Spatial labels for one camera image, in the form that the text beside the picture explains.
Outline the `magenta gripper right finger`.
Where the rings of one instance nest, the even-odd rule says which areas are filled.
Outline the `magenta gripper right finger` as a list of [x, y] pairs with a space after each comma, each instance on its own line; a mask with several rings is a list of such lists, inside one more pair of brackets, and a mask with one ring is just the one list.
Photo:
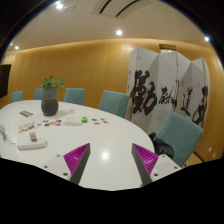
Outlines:
[[137, 144], [132, 144], [131, 153], [143, 186], [181, 170], [167, 155], [157, 155]]

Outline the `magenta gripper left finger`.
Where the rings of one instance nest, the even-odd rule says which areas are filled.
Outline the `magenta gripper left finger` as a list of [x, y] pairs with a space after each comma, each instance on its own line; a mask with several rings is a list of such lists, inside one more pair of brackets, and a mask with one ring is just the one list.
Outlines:
[[65, 155], [57, 154], [42, 168], [54, 175], [79, 184], [90, 155], [90, 144], [84, 144]]

